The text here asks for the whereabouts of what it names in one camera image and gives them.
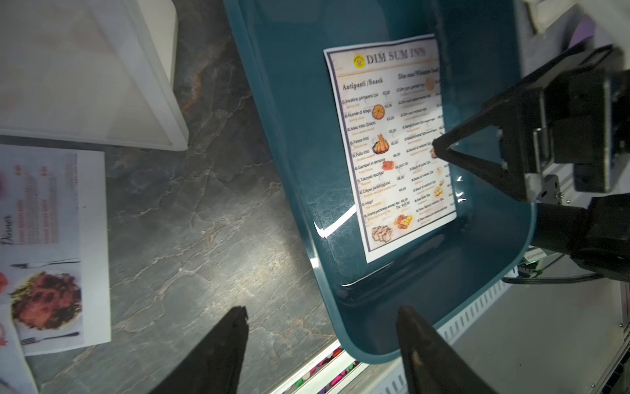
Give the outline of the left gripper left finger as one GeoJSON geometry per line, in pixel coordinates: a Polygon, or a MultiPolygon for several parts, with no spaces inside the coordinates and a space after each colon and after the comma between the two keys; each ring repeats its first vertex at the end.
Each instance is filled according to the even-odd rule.
{"type": "Polygon", "coordinates": [[[248,336],[246,308],[231,308],[152,392],[236,393],[248,336]]]}

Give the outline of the red special menu sheet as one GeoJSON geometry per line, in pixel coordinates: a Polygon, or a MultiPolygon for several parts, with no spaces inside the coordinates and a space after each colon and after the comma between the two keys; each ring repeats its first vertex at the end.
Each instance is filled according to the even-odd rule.
{"type": "Polygon", "coordinates": [[[112,339],[101,152],[1,147],[1,302],[28,356],[112,339]]]}

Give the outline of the teal plastic tray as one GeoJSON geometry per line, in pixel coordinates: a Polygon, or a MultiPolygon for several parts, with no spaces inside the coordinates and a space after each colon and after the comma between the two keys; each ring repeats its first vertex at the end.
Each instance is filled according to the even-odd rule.
{"type": "Polygon", "coordinates": [[[456,219],[367,262],[324,53],[431,34],[445,133],[520,78],[511,1],[228,1],[228,21],[336,336],[358,361],[400,355],[409,305],[448,322],[523,257],[536,210],[450,166],[456,219]]]}

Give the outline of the yellow food menu sheet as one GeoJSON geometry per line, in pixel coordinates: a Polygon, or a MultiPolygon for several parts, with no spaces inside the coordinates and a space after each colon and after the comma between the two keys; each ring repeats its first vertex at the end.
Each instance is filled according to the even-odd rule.
{"type": "Polygon", "coordinates": [[[367,262],[453,222],[438,42],[431,35],[324,53],[367,262]]]}

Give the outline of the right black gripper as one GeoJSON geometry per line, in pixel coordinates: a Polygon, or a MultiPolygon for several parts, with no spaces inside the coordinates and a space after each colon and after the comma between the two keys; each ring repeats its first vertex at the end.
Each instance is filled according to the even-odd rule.
{"type": "Polygon", "coordinates": [[[433,142],[442,159],[514,200],[541,193],[540,172],[572,166],[574,189],[612,192],[629,164],[629,70],[613,45],[579,44],[484,103],[482,111],[433,142]],[[495,163],[456,150],[467,137],[497,129],[495,163]]]}

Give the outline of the white menu holder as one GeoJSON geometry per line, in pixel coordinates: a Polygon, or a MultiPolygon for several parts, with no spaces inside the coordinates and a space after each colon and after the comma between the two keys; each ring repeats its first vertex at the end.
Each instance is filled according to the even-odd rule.
{"type": "Polygon", "coordinates": [[[4,1],[1,133],[186,150],[171,1],[4,1]]]}

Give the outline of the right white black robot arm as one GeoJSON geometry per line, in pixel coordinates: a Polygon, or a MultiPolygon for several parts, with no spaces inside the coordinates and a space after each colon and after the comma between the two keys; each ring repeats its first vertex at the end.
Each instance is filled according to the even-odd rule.
{"type": "Polygon", "coordinates": [[[629,70],[623,50],[582,41],[440,136],[436,156],[532,203],[551,164],[573,168],[587,208],[541,204],[532,243],[569,256],[587,282],[629,279],[629,70]]]}

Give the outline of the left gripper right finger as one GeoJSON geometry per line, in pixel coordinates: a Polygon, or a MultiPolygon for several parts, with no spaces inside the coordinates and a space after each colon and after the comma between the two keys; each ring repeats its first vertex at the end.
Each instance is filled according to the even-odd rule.
{"type": "Polygon", "coordinates": [[[397,337],[410,393],[493,393],[413,307],[400,307],[397,337]]]}

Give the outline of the purple pink hair brush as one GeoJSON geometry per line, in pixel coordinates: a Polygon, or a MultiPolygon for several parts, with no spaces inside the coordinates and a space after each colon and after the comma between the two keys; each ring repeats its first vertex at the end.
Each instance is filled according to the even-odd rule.
{"type": "Polygon", "coordinates": [[[596,29],[597,24],[595,21],[593,21],[590,16],[584,15],[571,36],[568,48],[572,49],[582,45],[586,49],[592,49],[594,47],[593,41],[595,39],[596,29]]]}

